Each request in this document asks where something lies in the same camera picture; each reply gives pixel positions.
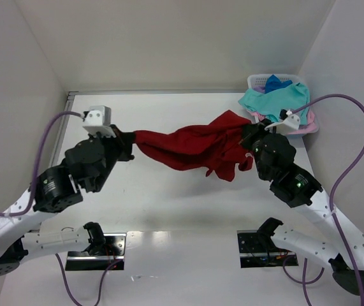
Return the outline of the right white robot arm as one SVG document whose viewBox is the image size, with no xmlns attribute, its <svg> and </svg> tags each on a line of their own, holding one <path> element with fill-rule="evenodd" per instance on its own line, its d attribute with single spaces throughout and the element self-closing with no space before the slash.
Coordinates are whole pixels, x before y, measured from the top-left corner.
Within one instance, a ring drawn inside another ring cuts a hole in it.
<svg viewBox="0 0 364 306">
<path fill-rule="evenodd" d="M 266 243 L 287 249 L 323 268 L 331 268 L 335 282 L 347 292 L 364 292 L 364 233 L 339 209 L 307 170 L 295 164 L 296 149 L 289 140 L 267 130 L 268 120 L 248 124 L 241 145 L 255 161 L 258 177 L 270 183 L 270 190 L 289 208 L 307 218 L 325 237 L 308 237 L 274 218 L 258 229 Z"/>
</svg>

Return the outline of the red t shirt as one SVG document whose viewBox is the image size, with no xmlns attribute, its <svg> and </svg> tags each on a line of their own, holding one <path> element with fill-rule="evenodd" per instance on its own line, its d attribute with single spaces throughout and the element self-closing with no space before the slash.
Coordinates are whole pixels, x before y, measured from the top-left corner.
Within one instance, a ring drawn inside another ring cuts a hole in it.
<svg viewBox="0 0 364 306">
<path fill-rule="evenodd" d="M 207 125 L 186 126 L 170 134 L 135 131 L 135 144 L 147 157 L 174 170 L 206 168 L 206 176 L 215 173 L 231 182 L 236 169 L 252 169 L 251 152 L 240 145 L 243 128 L 249 124 L 249 119 L 228 110 Z"/>
</svg>

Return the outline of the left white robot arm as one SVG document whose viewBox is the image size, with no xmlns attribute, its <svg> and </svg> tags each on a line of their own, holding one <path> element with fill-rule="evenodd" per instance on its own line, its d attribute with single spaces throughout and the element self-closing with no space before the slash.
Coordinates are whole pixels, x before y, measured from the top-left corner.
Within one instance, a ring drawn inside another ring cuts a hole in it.
<svg viewBox="0 0 364 306">
<path fill-rule="evenodd" d="M 0 276 L 34 258 L 66 251 L 93 255 L 104 249 L 106 239 L 96 222 L 51 234 L 32 230 L 82 202 L 82 191 L 100 192 L 117 162 L 135 158 L 135 133 L 122 132 L 115 125 L 108 129 L 113 136 L 97 132 L 67 150 L 62 162 L 39 175 L 36 186 L 23 193 L 7 217 L 0 217 Z"/>
</svg>

